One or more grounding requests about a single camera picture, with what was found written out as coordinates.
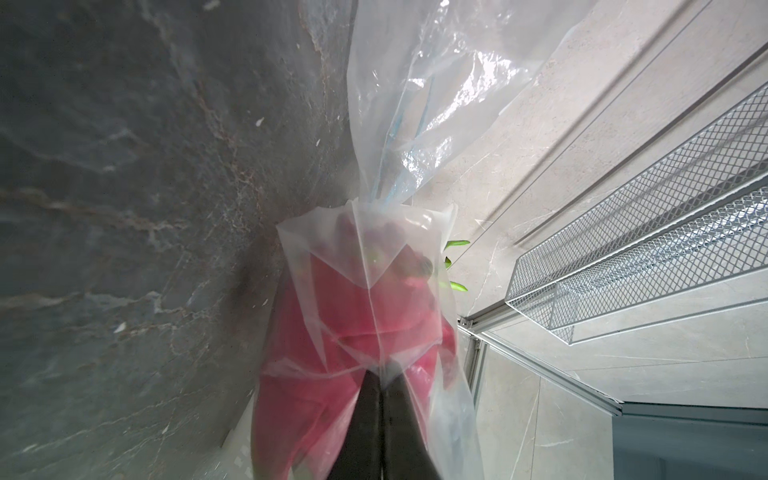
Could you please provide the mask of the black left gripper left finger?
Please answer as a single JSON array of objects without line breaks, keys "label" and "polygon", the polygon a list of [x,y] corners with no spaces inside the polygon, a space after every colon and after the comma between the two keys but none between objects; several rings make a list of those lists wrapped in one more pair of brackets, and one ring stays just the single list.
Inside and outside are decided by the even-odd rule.
[{"label": "black left gripper left finger", "polygon": [[379,480],[383,455],[383,396],[379,377],[367,371],[350,424],[328,480]]}]

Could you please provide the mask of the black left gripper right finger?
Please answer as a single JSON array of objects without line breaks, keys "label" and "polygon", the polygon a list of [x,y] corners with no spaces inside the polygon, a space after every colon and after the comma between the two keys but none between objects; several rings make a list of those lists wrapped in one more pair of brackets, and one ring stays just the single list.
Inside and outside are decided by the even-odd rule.
[{"label": "black left gripper right finger", "polygon": [[438,480],[404,377],[382,391],[383,479]]}]

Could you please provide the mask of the clear zip-top bag blue seal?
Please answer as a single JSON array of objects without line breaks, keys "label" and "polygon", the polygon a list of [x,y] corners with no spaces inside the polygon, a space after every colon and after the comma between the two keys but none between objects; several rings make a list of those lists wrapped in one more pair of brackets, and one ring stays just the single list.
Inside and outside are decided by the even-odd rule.
[{"label": "clear zip-top bag blue seal", "polygon": [[401,203],[536,78],[589,1],[361,1],[347,69],[360,196]]}]

